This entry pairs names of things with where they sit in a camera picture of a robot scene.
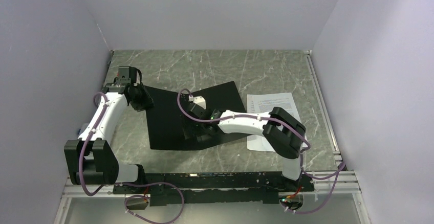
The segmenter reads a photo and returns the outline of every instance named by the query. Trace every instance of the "black mounting plate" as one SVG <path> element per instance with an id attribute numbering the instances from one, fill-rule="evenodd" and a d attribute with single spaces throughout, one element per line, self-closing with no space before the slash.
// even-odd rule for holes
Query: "black mounting plate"
<path id="1" fill-rule="evenodd" d="M 188 204 L 246 201 L 262 201 L 264 204 L 277 204 L 279 192 L 295 192 L 300 185 L 302 192 L 314 191 L 312 179 L 306 175 L 303 174 L 301 179 L 296 182 L 283 177 L 280 171 L 149 173 L 146 174 L 146 180 L 147 183 L 170 182 L 183 189 L 181 191 L 185 202 Z M 113 193 L 137 194 L 137 190 L 126 186 L 115 186 Z M 166 185 L 151 186 L 149 193 L 151 194 L 150 206 L 181 203 L 179 193 Z"/>
<path id="2" fill-rule="evenodd" d="M 213 136 L 189 137 L 184 132 L 184 115 L 178 108 L 177 92 L 146 86 L 154 100 L 154 107 L 146 110 L 146 119 L 151 149 L 156 150 L 203 150 L 246 137 L 243 133 L 217 134 Z M 229 109 L 245 113 L 243 102 L 235 82 L 227 82 L 193 92 L 202 96 L 207 108 Z M 187 109 L 188 95 L 181 96 L 181 105 Z"/>

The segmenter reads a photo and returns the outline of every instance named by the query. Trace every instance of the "gray marble surface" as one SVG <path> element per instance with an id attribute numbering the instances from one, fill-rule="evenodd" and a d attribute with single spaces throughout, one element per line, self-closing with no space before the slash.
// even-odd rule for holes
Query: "gray marble surface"
<path id="1" fill-rule="evenodd" d="M 336 169 L 312 75 L 302 51 L 115 51 L 105 82 L 113 81 L 120 65 L 139 68 L 145 85 L 176 92 L 184 87 L 196 91 L 235 81 L 245 107 L 247 94 L 291 92 L 312 144 L 306 155 L 307 169 Z M 111 147 L 119 161 L 142 164 L 149 173 L 282 169 L 280 156 L 275 152 L 248 150 L 245 138 L 201 151 L 151 150 L 146 113 L 130 107 L 119 119 Z"/>

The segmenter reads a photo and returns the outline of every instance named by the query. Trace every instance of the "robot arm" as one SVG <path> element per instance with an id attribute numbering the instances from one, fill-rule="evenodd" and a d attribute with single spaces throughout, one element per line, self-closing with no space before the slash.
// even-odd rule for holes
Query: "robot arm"
<path id="1" fill-rule="evenodd" d="M 104 105 L 107 106 L 98 127 L 93 131 L 85 149 L 83 160 L 83 176 L 87 184 L 114 184 L 115 182 L 135 182 L 139 178 L 141 166 L 118 163 L 110 149 L 110 143 L 119 117 L 128 105 L 134 110 L 142 111 L 153 106 L 153 100 L 147 93 L 142 81 L 141 72 L 131 66 L 120 66 L 118 77 L 113 83 L 104 86 L 102 92 L 108 101 L 101 99 L 89 127 L 77 140 L 67 141 L 64 152 L 67 160 L 70 179 L 73 184 L 80 184 L 79 155 L 84 141 L 96 124 Z"/>
<path id="2" fill-rule="evenodd" d="M 187 122 L 194 128 L 197 136 L 205 133 L 210 135 L 216 133 L 244 133 L 265 137 L 277 154 L 283 157 L 283 175 L 294 181 L 299 178 L 301 173 L 299 156 L 302 140 L 277 122 L 267 120 L 267 118 L 278 119 L 304 136 L 306 128 L 284 109 L 275 107 L 271 112 L 261 114 L 237 113 L 224 109 L 211 111 L 206 109 L 205 99 L 198 96 L 191 98 L 187 113 L 200 120 L 216 120 L 208 123 L 193 120 Z M 234 117 L 234 119 L 219 120 L 219 118 L 224 117 Z"/>

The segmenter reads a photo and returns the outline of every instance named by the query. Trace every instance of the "white enclosure wall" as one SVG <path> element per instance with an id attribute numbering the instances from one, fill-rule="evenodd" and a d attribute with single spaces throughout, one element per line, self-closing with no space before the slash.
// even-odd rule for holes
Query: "white enclosure wall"
<path id="1" fill-rule="evenodd" d="M 337 0 L 86 0 L 111 49 L 312 49 Z"/>
<path id="2" fill-rule="evenodd" d="M 110 52 L 83 0 L 0 0 L 0 223 L 53 223 Z"/>
<path id="3" fill-rule="evenodd" d="M 339 0 L 313 60 L 372 222 L 434 219 L 434 0 Z"/>

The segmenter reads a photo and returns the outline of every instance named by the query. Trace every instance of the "white paper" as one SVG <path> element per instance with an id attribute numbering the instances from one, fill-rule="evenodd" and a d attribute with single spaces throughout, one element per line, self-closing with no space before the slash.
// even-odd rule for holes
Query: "white paper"
<path id="1" fill-rule="evenodd" d="M 300 121 L 292 93 L 247 95 L 247 113 L 265 113 L 275 106 L 282 107 Z M 274 151 L 267 139 L 262 136 L 247 136 L 247 149 L 252 151 Z"/>

